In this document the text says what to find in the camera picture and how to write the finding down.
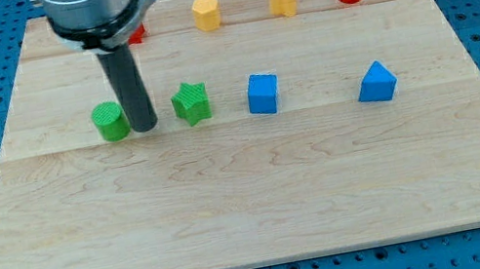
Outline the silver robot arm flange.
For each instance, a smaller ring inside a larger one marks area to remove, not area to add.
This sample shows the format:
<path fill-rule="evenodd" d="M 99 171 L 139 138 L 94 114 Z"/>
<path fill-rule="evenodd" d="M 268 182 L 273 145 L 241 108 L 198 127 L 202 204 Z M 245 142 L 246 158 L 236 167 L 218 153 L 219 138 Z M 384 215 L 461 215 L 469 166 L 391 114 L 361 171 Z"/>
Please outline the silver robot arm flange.
<path fill-rule="evenodd" d="M 127 45 L 155 1 L 35 0 L 64 45 L 100 55 Z"/>

